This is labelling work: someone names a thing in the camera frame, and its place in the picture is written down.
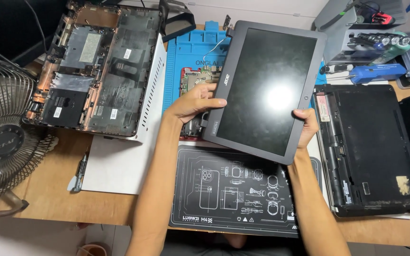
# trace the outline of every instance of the screen bezel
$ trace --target screen bezel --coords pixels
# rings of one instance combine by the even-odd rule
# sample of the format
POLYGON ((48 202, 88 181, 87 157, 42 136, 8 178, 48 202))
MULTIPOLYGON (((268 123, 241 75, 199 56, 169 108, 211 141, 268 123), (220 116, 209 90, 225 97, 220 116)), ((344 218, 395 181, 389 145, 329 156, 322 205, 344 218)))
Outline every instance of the screen bezel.
MULTIPOLYGON (((235 24, 234 35, 231 39, 229 50, 227 56, 225 57, 224 66, 222 68, 221 75, 219 77, 218 86, 214 93, 216 98, 227 99, 229 96, 229 91, 232 86, 232 80, 235 75, 235 70, 240 59, 240 54, 242 52, 243 43, 246 38, 246 34, 249 28, 265 30, 270 32, 278 32, 284 34, 290 34, 300 37, 309 37, 316 39, 316 47, 314 48, 314 53, 312 55, 311 64, 309 66, 308 74, 306 76, 305 85, 303 86, 302 96, 298 105, 298 109, 308 108, 309 102, 311 100, 312 91, 314 85, 316 84, 317 72, 322 61, 323 51, 325 49, 325 42, 327 40, 327 35, 321 32, 307 31, 295 28, 288 28, 275 25, 267 25, 256 22, 249 22, 244 20, 238 20, 235 24)), ((292 131, 288 140, 288 145, 284 156, 277 155, 265 150, 254 148, 251 146, 243 145, 234 141, 230 141, 224 138, 216 136, 219 129, 219 124, 224 113, 224 108, 212 109, 208 115, 208 125, 202 133, 202 138, 209 142, 214 142, 219 145, 234 148, 242 152, 253 154, 268 160, 272 160, 284 165, 290 165, 293 162, 293 157, 295 155, 298 142, 300 139, 300 134, 302 131, 303 120, 294 119, 292 126, 292 131)))

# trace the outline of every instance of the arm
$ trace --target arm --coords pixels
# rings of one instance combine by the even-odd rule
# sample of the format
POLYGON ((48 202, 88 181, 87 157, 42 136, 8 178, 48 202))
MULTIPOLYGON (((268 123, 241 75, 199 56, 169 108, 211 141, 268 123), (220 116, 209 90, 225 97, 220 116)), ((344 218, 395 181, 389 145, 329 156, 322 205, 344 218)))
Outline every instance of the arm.
POLYGON ((293 164, 288 166, 295 210, 306 251, 310 256, 350 256, 347 243, 322 196, 306 146, 319 130, 312 108, 295 110, 305 119, 293 164))
POLYGON ((137 200, 132 238, 126 256, 160 255, 174 199, 181 127, 205 108, 226 105, 223 99, 209 99, 215 88, 216 84, 196 85, 164 112, 153 159, 137 200))

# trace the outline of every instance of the floor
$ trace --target floor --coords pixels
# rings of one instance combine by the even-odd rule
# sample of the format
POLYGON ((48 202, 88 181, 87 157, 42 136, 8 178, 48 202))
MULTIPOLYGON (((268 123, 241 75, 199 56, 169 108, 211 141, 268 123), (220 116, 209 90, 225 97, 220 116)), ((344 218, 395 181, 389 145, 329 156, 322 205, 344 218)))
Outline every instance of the floor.
MULTIPOLYGON (((71 222, 0 218, 0 255, 74 256, 77 246, 98 242, 108 245, 108 256, 124 256, 130 238, 128 226, 93 224, 77 230, 71 222)), ((410 256, 405 247, 348 245, 353 256, 410 256)))

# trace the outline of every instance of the black repair mat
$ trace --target black repair mat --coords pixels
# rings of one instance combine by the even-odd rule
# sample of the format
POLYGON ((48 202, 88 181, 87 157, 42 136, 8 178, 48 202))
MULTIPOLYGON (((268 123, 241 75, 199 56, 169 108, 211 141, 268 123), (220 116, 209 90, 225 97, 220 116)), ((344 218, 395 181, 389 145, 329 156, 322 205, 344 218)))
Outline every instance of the black repair mat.
MULTIPOLYGON (((322 187, 321 163, 311 158, 322 187)), ((172 227, 298 237, 288 170, 240 151, 180 145, 172 227)))

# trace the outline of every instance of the black pants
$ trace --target black pants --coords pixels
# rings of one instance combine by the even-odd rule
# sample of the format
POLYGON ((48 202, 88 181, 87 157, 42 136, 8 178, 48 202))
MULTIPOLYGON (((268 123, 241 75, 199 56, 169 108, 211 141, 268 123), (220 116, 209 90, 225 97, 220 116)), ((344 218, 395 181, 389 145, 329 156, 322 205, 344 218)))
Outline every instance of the black pants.
POLYGON ((246 244, 236 249, 215 243, 219 233, 168 230, 161 256, 306 256, 301 239, 248 236, 246 244))

